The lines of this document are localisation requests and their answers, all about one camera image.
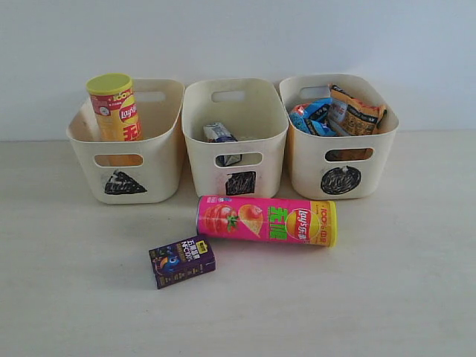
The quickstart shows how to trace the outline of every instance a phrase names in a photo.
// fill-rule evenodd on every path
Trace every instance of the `white wall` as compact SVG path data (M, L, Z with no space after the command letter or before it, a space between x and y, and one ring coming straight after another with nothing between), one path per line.
M402 129L476 128L475 0L5 0L0 140L65 138L88 78L368 79Z

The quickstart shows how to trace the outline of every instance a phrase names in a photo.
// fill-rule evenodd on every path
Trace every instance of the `snack package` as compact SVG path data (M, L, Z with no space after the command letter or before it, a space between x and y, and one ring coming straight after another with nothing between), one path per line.
M216 268L210 243L203 235L149 251L157 289L196 277Z
M372 135L386 113L385 105L368 106L351 97L335 84L329 84L332 103L327 120L338 136ZM368 149L333 150L331 161L365 160L372 155Z
M238 141L229 131L225 128L222 123L212 123L207 124L203 127L203 133L205 138L209 143L228 143L233 141ZM221 155L216 158L218 165L220 166L230 166L240 162L242 159L241 155Z
M327 125L327 113L332 99L322 98L312 103L300 104L294 107L289 118L301 132L319 136L336 136L337 134Z

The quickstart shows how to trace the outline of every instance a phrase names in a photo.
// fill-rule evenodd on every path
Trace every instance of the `basket handle hole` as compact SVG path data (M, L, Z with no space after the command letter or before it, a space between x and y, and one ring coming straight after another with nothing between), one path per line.
M215 91L211 95L211 100L215 103L219 102L244 102L244 91Z
M163 102L167 98L162 91L135 91L134 97L141 103Z
M261 152L249 152L246 154L227 154L215 157L215 165L218 167L241 167L249 165L259 165L263 161Z
M373 155L373 149L334 149L326 152L326 160L334 161L362 161L368 160Z
M99 167L142 166L144 158L138 154L96 155L94 162Z
M299 96L302 99L328 98L330 97L330 90L328 86L305 87L299 91Z

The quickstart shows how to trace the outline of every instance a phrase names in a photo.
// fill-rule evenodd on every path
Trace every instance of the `potato chip canister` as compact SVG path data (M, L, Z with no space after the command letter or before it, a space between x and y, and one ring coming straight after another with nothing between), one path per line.
M333 201L203 196L196 228L209 237L333 247L337 210Z
M103 74L90 79L86 89L96 115L102 141L139 141L143 139L132 78L122 73ZM110 155L112 166L142 164L138 155Z

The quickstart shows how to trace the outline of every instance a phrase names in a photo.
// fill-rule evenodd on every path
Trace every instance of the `yellow lid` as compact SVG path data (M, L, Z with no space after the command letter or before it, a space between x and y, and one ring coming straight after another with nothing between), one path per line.
M132 78L123 73L108 73L90 79L86 89L93 95L119 94L132 87Z
M334 201L329 201L330 208L330 243L329 247L333 247L337 243L337 208Z

